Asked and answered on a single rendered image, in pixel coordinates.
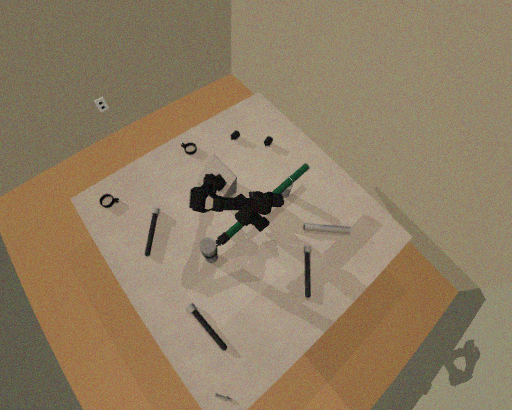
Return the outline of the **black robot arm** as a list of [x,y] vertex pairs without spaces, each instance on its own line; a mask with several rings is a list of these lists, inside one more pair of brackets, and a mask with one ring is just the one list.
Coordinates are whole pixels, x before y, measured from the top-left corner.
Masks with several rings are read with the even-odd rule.
[[[205,174],[200,187],[190,189],[189,208],[193,211],[205,213],[208,211],[222,212],[223,210],[239,210],[235,214],[237,221],[243,226],[251,223],[254,210],[258,214],[267,215],[272,207],[284,205],[283,195],[278,193],[260,191],[249,192],[249,198],[227,198],[216,195],[226,185],[226,181],[218,174]],[[208,195],[213,198],[213,207],[205,209],[205,200]]]

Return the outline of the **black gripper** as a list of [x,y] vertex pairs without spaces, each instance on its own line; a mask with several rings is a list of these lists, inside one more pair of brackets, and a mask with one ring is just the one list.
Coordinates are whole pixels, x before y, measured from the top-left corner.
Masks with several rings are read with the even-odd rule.
[[[239,194],[235,198],[246,198],[246,197],[243,194]],[[265,217],[262,217],[260,214],[258,214],[254,210],[249,210],[249,211],[253,212],[253,218],[251,219],[250,224],[252,224],[253,226],[255,225],[255,228],[258,231],[261,232],[263,229],[265,229],[270,224],[270,222]]]

